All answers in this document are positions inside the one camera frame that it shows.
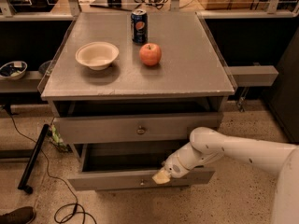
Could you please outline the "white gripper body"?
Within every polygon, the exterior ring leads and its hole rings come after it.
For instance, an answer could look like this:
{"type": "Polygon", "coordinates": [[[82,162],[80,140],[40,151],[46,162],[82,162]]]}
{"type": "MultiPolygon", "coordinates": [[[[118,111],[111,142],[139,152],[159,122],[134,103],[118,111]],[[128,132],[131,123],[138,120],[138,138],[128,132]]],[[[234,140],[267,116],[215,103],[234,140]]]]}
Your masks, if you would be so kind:
{"type": "Polygon", "coordinates": [[[181,148],[172,153],[166,159],[164,169],[170,177],[181,178],[190,171],[188,168],[188,161],[190,157],[190,152],[185,148],[181,148]]]}

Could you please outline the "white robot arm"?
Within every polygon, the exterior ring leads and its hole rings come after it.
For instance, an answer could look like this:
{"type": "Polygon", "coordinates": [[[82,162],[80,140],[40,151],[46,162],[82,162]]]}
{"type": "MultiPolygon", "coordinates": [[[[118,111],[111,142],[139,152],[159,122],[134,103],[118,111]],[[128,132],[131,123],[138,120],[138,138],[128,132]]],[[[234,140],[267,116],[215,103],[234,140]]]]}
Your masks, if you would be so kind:
{"type": "Polygon", "coordinates": [[[161,185],[223,156],[246,162],[278,177],[271,224],[299,224],[299,146],[228,136],[194,129],[189,142],[172,153],[152,177],[161,185]]]}

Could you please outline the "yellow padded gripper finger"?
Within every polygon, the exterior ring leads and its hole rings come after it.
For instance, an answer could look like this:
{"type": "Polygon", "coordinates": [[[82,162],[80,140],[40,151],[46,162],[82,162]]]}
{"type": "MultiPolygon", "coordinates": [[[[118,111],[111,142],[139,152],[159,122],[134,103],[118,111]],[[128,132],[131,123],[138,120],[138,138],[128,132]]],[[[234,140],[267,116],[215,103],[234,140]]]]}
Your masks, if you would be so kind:
{"type": "Polygon", "coordinates": [[[153,181],[158,184],[162,185],[168,183],[170,181],[171,174],[165,170],[164,168],[160,169],[153,177],[153,181]]]}

